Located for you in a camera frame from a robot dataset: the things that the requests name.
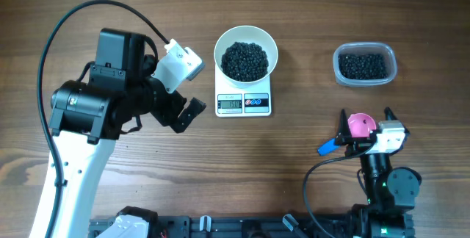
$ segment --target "digital display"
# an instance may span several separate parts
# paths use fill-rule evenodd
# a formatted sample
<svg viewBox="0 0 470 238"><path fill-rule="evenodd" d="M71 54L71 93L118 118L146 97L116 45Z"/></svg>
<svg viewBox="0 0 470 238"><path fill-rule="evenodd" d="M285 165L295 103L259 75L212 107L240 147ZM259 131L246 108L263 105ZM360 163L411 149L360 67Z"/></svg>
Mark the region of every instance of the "digital display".
<svg viewBox="0 0 470 238"><path fill-rule="evenodd" d="M241 101L221 101L220 108L222 109L239 109L241 108Z"/></svg>

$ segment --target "gray plastic container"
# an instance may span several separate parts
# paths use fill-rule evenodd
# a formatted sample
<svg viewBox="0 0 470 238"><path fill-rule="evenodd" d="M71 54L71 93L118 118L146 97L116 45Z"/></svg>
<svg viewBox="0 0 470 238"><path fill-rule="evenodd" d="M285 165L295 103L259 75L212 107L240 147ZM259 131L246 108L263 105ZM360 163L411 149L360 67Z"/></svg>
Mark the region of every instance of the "gray plastic container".
<svg viewBox="0 0 470 238"><path fill-rule="evenodd" d="M373 80L348 79L339 70L338 56L340 54L382 54L388 77ZM390 46L384 43L346 43L339 46L333 55L333 69L335 71L336 82L349 87L371 87L379 84L387 84L397 76L397 60L395 53Z"/></svg>

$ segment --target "white digital scale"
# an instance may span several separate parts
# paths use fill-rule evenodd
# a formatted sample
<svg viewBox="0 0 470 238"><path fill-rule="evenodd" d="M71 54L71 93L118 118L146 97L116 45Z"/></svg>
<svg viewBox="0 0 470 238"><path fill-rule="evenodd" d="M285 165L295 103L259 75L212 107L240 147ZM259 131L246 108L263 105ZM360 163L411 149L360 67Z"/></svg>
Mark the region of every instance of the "white digital scale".
<svg viewBox="0 0 470 238"><path fill-rule="evenodd" d="M234 43L255 43L266 52L267 75L253 82L239 82L222 72L222 56ZM272 111L270 74L278 62L278 47L271 35L255 26L229 29L215 44L215 114L219 117L261 117Z"/></svg>
<svg viewBox="0 0 470 238"><path fill-rule="evenodd" d="M229 84L215 68L215 114L219 117L260 117L271 115L270 76L247 87Z"/></svg>

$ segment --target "pink object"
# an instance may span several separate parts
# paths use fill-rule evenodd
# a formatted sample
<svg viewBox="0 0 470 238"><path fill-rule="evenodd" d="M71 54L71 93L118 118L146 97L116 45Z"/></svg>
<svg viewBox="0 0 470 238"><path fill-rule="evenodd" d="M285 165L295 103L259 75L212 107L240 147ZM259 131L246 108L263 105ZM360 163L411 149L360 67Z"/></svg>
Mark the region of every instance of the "pink object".
<svg viewBox="0 0 470 238"><path fill-rule="evenodd" d="M377 128L375 120L364 113L351 114L350 118L347 119L348 124L350 125L350 131L352 137L368 137L370 131L373 131Z"/></svg>

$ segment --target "wooden tabletop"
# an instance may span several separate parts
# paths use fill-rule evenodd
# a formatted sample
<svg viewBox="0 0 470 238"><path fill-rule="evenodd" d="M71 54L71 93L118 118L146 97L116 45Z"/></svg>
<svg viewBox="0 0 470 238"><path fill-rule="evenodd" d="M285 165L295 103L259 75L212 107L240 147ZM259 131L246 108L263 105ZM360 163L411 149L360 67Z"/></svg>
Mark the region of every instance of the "wooden tabletop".
<svg viewBox="0 0 470 238"><path fill-rule="evenodd" d="M0 237L26 237L46 176L48 147L40 127L36 74L56 22L87 0L0 0ZM122 136L101 177L93 217L124 206L160 215L242 216L305 212L301 181L348 108L383 119L391 107L410 129L391 159L423 176L413 215L417 237L470 235L470 0L117 0L146 15L167 37L206 62L178 90L207 103L183 134L151 115ZM213 50L238 25L268 31L279 48L268 118L218 118ZM130 12L90 7L73 15L54 40L44 74L47 116L52 92L95 58L109 27L157 36ZM397 55L398 74L371 88L338 85L333 52L343 43L377 41ZM325 166L308 185L314 211L345 212L366 203L358 160Z"/></svg>

